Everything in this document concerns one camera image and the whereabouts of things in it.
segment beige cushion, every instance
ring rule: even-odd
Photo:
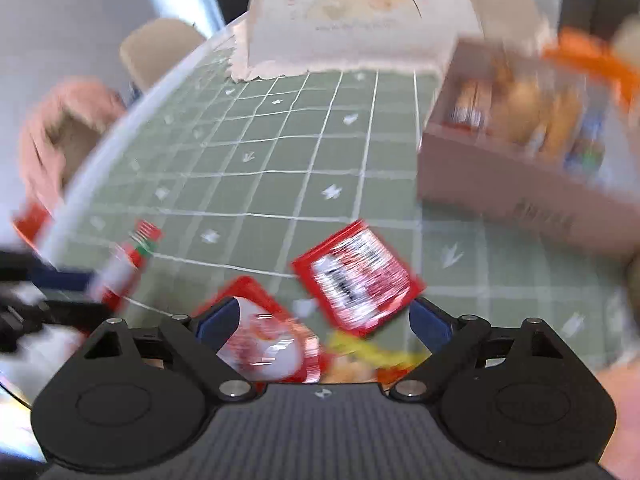
[[[177,18],[158,18],[133,31],[120,45],[120,60],[143,92],[181,62],[205,38]]]

